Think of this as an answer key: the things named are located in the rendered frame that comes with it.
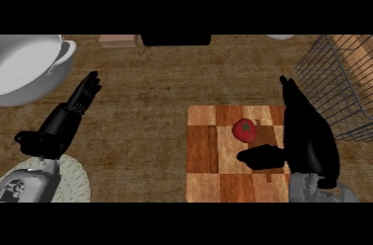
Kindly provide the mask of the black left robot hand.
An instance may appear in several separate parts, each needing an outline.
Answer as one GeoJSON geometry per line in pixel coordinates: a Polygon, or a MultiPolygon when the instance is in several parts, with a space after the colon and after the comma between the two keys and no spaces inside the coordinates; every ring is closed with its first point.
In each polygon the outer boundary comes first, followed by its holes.
{"type": "Polygon", "coordinates": [[[81,80],[69,99],[53,109],[37,131],[23,130],[14,135],[23,154],[59,159],[72,142],[81,118],[100,91],[97,72],[81,80]]]}

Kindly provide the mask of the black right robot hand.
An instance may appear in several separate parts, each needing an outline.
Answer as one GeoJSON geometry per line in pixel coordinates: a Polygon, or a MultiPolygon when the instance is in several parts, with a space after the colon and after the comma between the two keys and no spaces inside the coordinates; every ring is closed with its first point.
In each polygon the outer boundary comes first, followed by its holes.
{"type": "Polygon", "coordinates": [[[295,80],[280,76],[280,82],[286,106],[284,147],[259,145],[242,150],[236,159],[252,170],[281,168],[289,164],[292,173],[320,175],[320,189],[333,189],[339,177],[339,154],[329,124],[295,80]]]}

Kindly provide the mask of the red tomato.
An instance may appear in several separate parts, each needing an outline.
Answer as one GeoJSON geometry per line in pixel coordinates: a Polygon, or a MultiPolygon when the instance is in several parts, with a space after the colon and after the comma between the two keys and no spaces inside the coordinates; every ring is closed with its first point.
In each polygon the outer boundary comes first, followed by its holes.
{"type": "Polygon", "coordinates": [[[243,143],[249,143],[256,138],[256,126],[249,119],[240,119],[231,128],[233,136],[243,143]]]}

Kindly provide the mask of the checkered wooden cutting board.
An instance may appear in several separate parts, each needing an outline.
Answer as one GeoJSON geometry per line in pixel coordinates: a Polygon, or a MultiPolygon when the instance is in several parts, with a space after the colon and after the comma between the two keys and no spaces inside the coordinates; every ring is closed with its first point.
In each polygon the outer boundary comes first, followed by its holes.
{"type": "Polygon", "coordinates": [[[191,106],[185,123],[185,200],[190,203],[284,203],[287,167],[255,171],[236,159],[239,151],[262,144],[283,145],[281,106],[191,106]],[[231,127],[247,119],[255,139],[234,138],[231,127]]]}

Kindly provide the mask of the pale woven placemat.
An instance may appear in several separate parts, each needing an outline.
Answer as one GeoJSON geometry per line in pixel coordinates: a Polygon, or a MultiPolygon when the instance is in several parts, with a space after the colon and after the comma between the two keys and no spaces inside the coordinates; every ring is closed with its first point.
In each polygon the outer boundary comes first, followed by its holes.
{"type": "MultiPolygon", "coordinates": [[[[88,203],[90,202],[90,186],[88,178],[79,162],[68,155],[63,155],[60,161],[62,180],[51,203],[88,203]]],[[[0,177],[0,180],[12,171],[17,169],[44,168],[44,163],[38,157],[31,157],[19,163],[14,168],[0,177]]]]}

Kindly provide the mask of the large grey pot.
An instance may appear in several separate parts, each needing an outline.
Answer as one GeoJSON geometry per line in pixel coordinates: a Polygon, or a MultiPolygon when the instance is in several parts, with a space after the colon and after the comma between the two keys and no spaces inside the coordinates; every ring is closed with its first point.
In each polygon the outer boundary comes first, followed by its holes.
{"type": "Polygon", "coordinates": [[[54,91],[73,52],[75,41],[60,35],[0,35],[0,107],[26,105],[54,91]]]}

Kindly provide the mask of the pinkish brown block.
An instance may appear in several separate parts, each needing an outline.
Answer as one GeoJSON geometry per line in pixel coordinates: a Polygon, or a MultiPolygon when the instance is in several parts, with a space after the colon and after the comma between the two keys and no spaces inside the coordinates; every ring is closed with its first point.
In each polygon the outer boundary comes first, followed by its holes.
{"type": "Polygon", "coordinates": [[[101,35],[99,42],[103,47],[132,47],[137,44],[135,35],[101,35]]]}

